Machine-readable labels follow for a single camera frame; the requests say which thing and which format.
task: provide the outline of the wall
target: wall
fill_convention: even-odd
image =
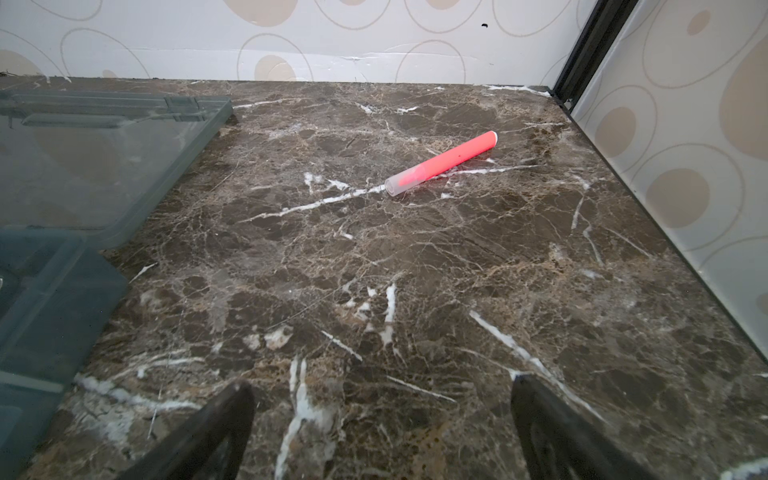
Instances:
[[[574,118],[768,355],[768,2],[641,0]]]
[[[595,1],[2,0],[0,71],[552,85]]]

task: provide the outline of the black corner frame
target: black corner frame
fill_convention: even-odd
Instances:
[[[568,111],[586,90],[636,4],[637,0],[598,0],[594,6],[552,89]]]

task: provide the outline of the red marker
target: red marker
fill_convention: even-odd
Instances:
[[[440,175],[442,172],[455,167],[463,161],[467,161],[472,157],[480,155],[486,150],[491,150],[496,146],[498,141],[498,135],[494,131],[489,131],[480,135],[477,138],[473,138],[470,141],[454,147],[451,150],[438,155],[437,157],[430,158],[415,167],[410,167],[408,170],[404,170],[397,175],[392,175],[386,179],[384,185],[386,191],[393,197],[397,194],[415,187],[416,185],[429,180],[435,175]]]

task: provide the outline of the white wallpaper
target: white wallpaper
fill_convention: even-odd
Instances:
[[[768,356],[766,18],[641,0],[573,115]]]
[[[595,1],[0,0],[0,71],[552,86]]]

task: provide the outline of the marble surface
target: marble surface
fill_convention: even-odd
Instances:
[[[527,478],[516,372],[660,478],[768,452],[768,368],[546,95],[0,79],[14,85],[235,105],[104,252],[141,275],[22,478],[113,478],[235,378],[257,397],[239,478]],[[491,129],[490,154],[382,192]]]

